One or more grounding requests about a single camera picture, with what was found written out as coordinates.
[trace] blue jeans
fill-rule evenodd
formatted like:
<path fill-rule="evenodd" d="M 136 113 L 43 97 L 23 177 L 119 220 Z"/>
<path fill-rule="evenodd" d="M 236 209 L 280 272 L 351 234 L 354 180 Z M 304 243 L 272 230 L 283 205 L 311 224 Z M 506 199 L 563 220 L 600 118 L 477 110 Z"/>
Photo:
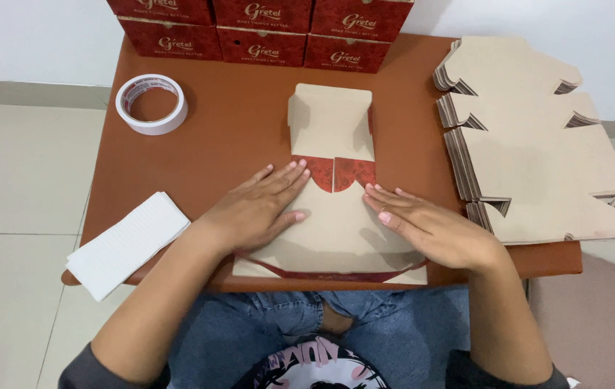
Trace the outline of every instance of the blue jeans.
<path fill-rule="evenodd" d="M 317 331 L 323 298 L 354 318 L 341 345 L 392 388 L 443 388 L 452 349 L 469 349 L 468 289 L 322 291 L 199 296 L 170 350 L 169 388 L 228 389 L 286 336 Z"/>

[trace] forearm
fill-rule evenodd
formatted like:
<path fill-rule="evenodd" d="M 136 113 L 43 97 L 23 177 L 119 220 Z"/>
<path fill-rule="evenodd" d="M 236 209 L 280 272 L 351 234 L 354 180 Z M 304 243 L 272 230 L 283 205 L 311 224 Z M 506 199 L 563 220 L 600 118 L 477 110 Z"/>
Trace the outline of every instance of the forearm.
<path fill-rule="evenodd" d="M 539 384 L 552 375 L 552 359 L 509 254 L 469 272 L 471 359 L 515 384 Z"/>
<path fill-rule="evenodd" d="M 92 341 L 94 356 L 130 382 L 156 379 L 180 322 L 224 252 L 192 224 Z"/>

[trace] brown table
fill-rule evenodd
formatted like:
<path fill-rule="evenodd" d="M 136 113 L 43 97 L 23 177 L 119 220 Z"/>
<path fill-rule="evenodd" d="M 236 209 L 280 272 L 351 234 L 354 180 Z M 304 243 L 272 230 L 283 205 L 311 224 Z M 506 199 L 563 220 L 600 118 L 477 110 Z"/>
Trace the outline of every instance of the brown table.
<path fill-rule="evenodd" d="M 113 81 L 95 164 L 94 181 L 81 244 L 120 221 L 154 192 L 163 190 L 190 218 L 208 210 L 226 191 L 269 163 L 290 161 L 288 98 L 299 82 L 372 91 L 377 181 L 461 213 L 435 101 L 433 70 L 449 51 L 452 38 L 401 34 L 378 74 L 283 68 L 223 62 L 139 57 L 124 39 Z M 190 106 L 175 131 L 147 137 L 118 116 L 115 93 L 127 80 L 145 73 L 167 75 L 183 89 Z M 141 96 L 143 115 L 167 113 L 170 101 Z M 162 252 L 126 283 L 137 284 Z M 522 278 L 581 272 L 578 242 L 509 247 Z M 225 259 L 208 287 L 218 291 L 392 289 L 413 286 L 326 280 L 243 278 L 231 275 Z M 67 270 L 66 285 L 78 285 Z M 464 282 L 464 274 L 428 266 L 430 285 Z"/>

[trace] fingernail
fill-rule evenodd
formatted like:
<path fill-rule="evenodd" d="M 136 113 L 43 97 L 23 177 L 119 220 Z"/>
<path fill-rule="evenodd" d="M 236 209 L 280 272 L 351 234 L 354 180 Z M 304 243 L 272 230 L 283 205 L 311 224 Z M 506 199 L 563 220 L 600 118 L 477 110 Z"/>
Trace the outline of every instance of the fingernail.
<path fill-rule="evenodd" d="M 378 217 L 382 221 L 382 223 L 388 224 L 389 220 L 392 219 L 392 214 L 390 214 L 389 212 L 380 212 Z"/>

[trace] double-sided tape roll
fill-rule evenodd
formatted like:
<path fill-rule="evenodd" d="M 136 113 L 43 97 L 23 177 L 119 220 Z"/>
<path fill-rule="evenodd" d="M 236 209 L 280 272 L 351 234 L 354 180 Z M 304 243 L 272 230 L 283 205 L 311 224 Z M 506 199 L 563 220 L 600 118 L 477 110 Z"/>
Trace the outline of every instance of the double-sided tape roll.
<path fill-rule="evenodd" d="M 165 118 L 144 122 L 130 116 L 132 102 L 134 102 L 140 94 L 154 88 L 164 89 L 177 96 L 177 103 L 173 112 L 169 113 Z M 187 101 L 185 95 L 180 89 L 180 85 L 169 77 L 160 74 L 144 74 L 139 77 L 132 78 L 127 81 L 115 97 L 116 108 L 120 117 L 130 127 L 144 135 L 163 135 L 178 128 L 182 121 L 187 117 Z"/>

